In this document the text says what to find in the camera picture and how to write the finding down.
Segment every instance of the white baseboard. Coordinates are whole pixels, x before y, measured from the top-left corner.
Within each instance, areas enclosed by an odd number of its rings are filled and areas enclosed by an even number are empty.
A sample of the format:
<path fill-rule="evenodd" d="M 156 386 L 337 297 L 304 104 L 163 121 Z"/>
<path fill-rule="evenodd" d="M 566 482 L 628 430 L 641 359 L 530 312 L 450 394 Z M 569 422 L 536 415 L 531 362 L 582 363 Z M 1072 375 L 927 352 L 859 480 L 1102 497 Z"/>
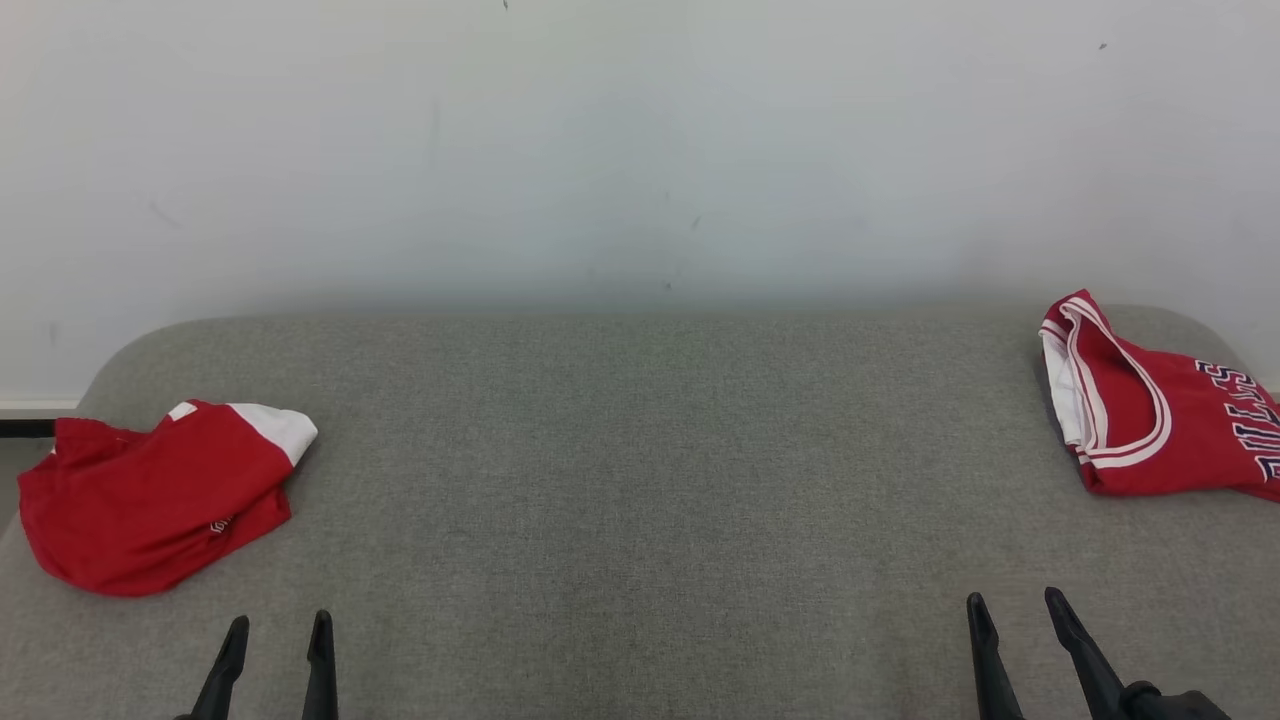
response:
<path fill-rule="evenodd" d="M 0 420 L 49 420 L 67 415 L 77 405 L 77 397 L 0 400 Z"/>

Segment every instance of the folded red jersey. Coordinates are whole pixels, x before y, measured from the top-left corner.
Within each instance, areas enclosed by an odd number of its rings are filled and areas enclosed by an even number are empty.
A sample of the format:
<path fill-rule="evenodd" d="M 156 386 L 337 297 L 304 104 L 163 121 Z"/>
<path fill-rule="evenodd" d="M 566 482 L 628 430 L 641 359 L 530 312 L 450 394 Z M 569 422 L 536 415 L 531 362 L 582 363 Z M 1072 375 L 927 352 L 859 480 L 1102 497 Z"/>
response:
<path fill-rule="evenodd" d="M 1089 492 L 1229 487 L 1280 501 L 1280 409 L 1252 378 L 1116 337 L 1083 290 L 1053 304 L 1039 334 Z"/>
<path fill-rule="evenodd" d="M 18 478 L 36 561 L 78 588 L 136 597 L 288 520 L 280 483 L 316 428 L 292 410 L 191 400 L 150 433 L 63 418 L 54 436 Z"/>

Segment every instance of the gray floor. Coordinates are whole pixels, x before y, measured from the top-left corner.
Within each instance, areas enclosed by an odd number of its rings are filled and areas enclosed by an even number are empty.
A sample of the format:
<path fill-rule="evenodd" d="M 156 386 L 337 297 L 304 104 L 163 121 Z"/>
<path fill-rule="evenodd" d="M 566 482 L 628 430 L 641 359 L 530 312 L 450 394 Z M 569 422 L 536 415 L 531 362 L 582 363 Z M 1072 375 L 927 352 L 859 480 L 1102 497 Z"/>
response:
<path fill-rule="evenodd" d="M 52 439 L 0 439 L 0 532 L 18 511 L 18 474 L 49 454 Z"/>

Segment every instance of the white wall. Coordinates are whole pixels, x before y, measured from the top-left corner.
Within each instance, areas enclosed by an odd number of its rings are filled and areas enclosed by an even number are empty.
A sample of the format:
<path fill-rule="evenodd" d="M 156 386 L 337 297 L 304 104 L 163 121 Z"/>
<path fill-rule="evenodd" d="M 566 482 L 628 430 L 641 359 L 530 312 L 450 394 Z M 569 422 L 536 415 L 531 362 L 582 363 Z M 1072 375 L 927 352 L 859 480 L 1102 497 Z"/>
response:
<path fill-rule="evenodd" d="M 0 398 L 210 315 L 1082 286 L 1280 374 L 1275 0 L 508 3 L 0 3 Z"/>

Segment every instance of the red garment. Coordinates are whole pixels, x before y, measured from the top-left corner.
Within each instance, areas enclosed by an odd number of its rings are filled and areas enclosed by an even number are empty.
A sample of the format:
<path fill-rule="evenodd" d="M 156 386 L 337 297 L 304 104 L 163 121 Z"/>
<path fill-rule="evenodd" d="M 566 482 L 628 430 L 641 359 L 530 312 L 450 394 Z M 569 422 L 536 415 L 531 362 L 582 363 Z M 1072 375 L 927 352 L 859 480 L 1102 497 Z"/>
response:
<path fill-rule="evenodd" d="M 1230 487 L 1280 502 L 1280 409 L 1252 378 L 1116 337 L 1083 290 L 1053 304 L 1039 334 L 1089 492 Z"/>
<path fill-rule="evenodd" d="M 192 400 L 150 433 L 63 418 L 18 478 L 50 575 L 111 596 L 173 588 L 289 519 L 280 483 L 316 436 L 301 413 Z"/>

